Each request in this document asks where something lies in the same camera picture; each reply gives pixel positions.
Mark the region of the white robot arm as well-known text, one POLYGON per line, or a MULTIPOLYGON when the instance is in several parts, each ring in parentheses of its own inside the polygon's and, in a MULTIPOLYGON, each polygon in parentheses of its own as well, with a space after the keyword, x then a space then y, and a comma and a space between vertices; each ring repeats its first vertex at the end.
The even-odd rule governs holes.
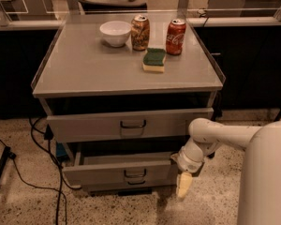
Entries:
POLYGON ((176 195, 186 196, 204 159, 222 144, 245 150, 237 225, 281 225, 281 121, 264 127, 193 120, 190 138, 171 158, 177 163, 176 195))

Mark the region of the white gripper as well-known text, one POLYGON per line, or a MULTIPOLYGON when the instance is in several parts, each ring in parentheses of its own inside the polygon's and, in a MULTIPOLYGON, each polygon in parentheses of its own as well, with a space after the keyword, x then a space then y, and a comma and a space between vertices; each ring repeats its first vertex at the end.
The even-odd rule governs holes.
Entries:
POLYGON ((193 180, 191 173, 196 173, 203 165, 208 146, 208 143, 197 142, 190 138, 177 153, 170 156, 182 172, 177 175, 176 196, 178 199, 185 198, 193 180))

